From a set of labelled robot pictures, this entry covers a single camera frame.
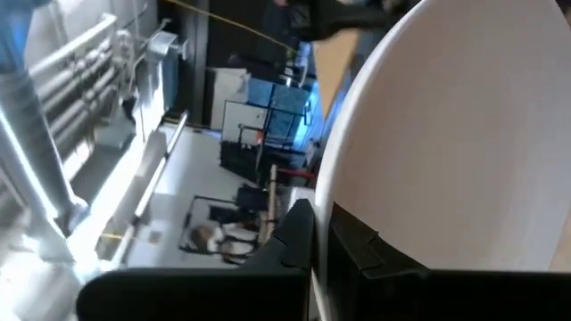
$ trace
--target black plastic part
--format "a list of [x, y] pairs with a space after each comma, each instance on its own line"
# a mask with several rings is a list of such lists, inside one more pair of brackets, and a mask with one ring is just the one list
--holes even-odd
[[571, 317], [571, 275], [430, 270], [338, 205], [328, 245], [333, 320]]
[[337, 0], [293, 0], [288, 6], [292, 30], [303, 41], [321, 40], [341, 29], [389, 29], [419, 0], [398, 3], [390, 11], [382, 5], [343, 4]]
[[314, 214], [298, 201], [235, 269], [127, 269], [80, 292], [79, 320], [307, 320]]

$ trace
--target white curved panel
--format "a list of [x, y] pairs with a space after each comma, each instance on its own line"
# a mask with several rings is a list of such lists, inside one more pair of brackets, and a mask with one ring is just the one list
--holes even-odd
[[571, 32], [555, 2], [425, 0], [345, 98], [316, 191], [431, 268], [544, 270], [571, 207]]

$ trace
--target yellow cable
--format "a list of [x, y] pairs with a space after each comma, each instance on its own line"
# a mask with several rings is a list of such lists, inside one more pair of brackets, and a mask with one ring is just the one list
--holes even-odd
[[248, 30], [248, 31], [252, 32], [254, 35], [258, 35], [258, 36], [260, 36], [260, 37], [264, 37], [264, 38], [268, 39], [269, 41], [273, 42], [274, 44], [281, 45], [281, 46], [283, 46], [285, 49], [291, 50], [292, 52], [294, 52], [295, 54], [297, 54], [297, 51], [296, 51], [295, 49], [293, 49], [291, 46], [286, 45], [286, 44], [284, 44], [283, 42], [274, 39], [273, 37], [270, 37], [270, 36], [268, 36], [268, 35], [266, 35], [266, 34], [263, 34], [263, 33], [259, 32], [259, 31], [256, 30], [256, 29], [252, 29], [252, 28], [250, 28], [250, 27], [248, 27], [248, 26], [245, 26], [245, 25], [243, 25], [242, 23], [235, 22], [235, 21], [232, 21], [232, 20], [230, 20], [230, 19], [226, 19], [226, 18], [224, 18], [224, 17], [219, 16], [218, 14], [214, 14], [214, 13], [211, 13], [211, 12], [207, 12], [207, 11], [202, 10], [202, 9], [200, 9], [200, 8], [197, 8], [197, 7], [193, 6], [193, 5], [182, 3], [182, 2], [180, 2], [180, 1], [178, 1], [178, 0], [164, 0], [164, 1], [170, 2], [170, 3], [172, 3], [172, 4], [180, 5], [180, 6], [186, 8], [186, 9], [188, 9], [188, 10], [192, 10], [192, 11], [198, 12], [198, 13], [200, 13], [200, 14], [205, 14], [205, 15], [207, 15], [207, 16], [210, 16], [210, 17], [214, 18], [214, 19], [218, 19], [218, 20], [220, 20], [220, 21], [224, 21], [224, 22], [229, 23], [229, 24], [231, 24], [231, 25], [233, 25], [233, 26], [236, 26], [236, 27], [238, 27], [238, 28], [242, 28], [242, 29], [244, 29], [244, 30]]

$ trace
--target person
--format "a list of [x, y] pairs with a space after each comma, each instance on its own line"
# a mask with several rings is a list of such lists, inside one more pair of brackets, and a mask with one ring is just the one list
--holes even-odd
[[247, 223], [206, 225], [191, 230], [190, 239], [198, 251], [213, 253], [228, 263], [242, 263], [257, 249], [258, 234], [246, 229]]

